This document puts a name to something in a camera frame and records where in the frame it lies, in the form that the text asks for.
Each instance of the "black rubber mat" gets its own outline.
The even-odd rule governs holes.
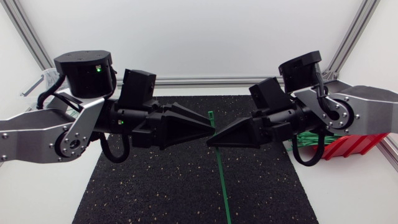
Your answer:
[[[250,96],[158,97],[207,116],[217,128],[255,109]],[[227,223],[215,149],[207,138],[168,147],[134,148],[122,164],[102,154],[74,223]],[[121,138],[110,135],[113,150]],[[221,148],[232,223],[318,223],[281,143]]]

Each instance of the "aluminum frame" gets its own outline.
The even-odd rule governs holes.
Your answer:
[[[335,80],[338,78],[341,68],[353,51],[363,30],[371,19],[380,0],[363,0],[359,7],[343,41],[341,42],[335,56],[333,56],[328,68],[322,73],[323,79]]]
[[[19,1],[0,0],[0,2],[39,67],[42,70],[53,68],[54,64],[51,58],[45,51],[43,44],[35,33]]]

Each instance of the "green cable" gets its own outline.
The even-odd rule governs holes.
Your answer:
[[[209,111],[208,116],[209,116],[211,126],[213,128],[215,128],[216,126],[215,126],[215,122],[214,122],[214,113],[212,111]],[[228,197],[226,194],[226,187],[225,187],[224,174],[223,174],[223,164],[221,163],[221,154],[220,154],[220,150],[218,150],[218,147],[216,147],[216,156],[217,156],[218,170],[220,172],[221,186],[223,188],[226,220],[227,220],[228,224],[231,224],[231,215],[229,214]]]
[[[329,145],[336,141],[341,136],[325,136],[325,145]],[[304,147],[304,146],[317,146],[318,145],[318,134],[311,133],[309,131],[303,132],[297,135],[297,146]]]

